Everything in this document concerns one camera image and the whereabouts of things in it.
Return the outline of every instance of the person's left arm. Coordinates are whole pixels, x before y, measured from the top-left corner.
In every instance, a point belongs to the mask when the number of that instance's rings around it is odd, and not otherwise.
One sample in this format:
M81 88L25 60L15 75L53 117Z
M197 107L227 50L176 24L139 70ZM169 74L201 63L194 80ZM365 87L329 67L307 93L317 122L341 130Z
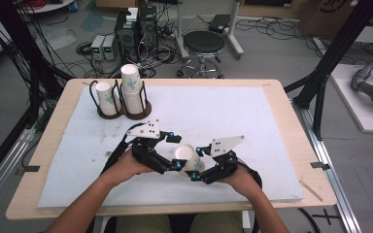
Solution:
M110 169L96 179L46 230L46 232L85 232L109 192L136 174L152 169L138 163L128 150Z

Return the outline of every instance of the human arm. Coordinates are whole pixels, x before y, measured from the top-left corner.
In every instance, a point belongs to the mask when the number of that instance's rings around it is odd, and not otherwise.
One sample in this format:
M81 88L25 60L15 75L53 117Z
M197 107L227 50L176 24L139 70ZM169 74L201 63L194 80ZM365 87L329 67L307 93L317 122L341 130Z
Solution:
M46 232L85 232L109 192L120 183L136 174L152 169L138 163L128 150L120 160L97 178L65 211L52 223Z
M265 193L244 167L239 165L232 176L221 181L231 185L250 201L262 233L289 232Z

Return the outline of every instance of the pants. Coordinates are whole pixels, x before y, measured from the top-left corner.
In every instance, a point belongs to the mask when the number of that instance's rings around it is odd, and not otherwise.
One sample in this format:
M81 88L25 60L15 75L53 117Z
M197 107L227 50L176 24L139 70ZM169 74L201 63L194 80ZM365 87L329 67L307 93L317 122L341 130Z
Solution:
M171 233L168 216L120 216L118 233ZM197 214L189 233L242 233L242 213Z

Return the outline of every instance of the person's right arm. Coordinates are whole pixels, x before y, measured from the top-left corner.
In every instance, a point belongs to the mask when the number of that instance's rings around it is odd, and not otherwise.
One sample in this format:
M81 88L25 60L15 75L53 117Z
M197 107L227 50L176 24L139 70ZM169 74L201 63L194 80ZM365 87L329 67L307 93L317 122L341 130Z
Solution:
M262 233L289 232L265 193L245 168L238 166L235 173L222 179L222 182L231 185L250 201Z

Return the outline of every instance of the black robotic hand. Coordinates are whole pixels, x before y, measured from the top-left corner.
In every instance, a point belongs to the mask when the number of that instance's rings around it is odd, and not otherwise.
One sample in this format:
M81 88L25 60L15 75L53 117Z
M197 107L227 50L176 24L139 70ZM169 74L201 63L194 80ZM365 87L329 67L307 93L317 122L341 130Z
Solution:
M126 143L127 136L134 136L136 138ZM166 171L181 171L187 163L186 159L172 159L169 161L154 149L164 139L166 139L167 143L178 144L182 137L174 135L172 132L160 131L158 121L138 123L131 126L109 157L102 173L114 165L130 146L132 146L132 156L139 163L146 165L159 174L164 174Z
M236 153L231 150L243 139L244 137L217 139L214 140L215 148L213 148L213 144L210 144L208 147L205 148L196 148L196 152L199 156L202 157L204 156L204 154L210 155L217 162L217 164L214 167L203 172L186 171L190 179L193 182L202 181L206 184L214 183L223 178L231 176L237 170L238 165L242 165L248 170L256 183L258 183L258 185L262 188L262 179L259 173L242 162L237 157Z

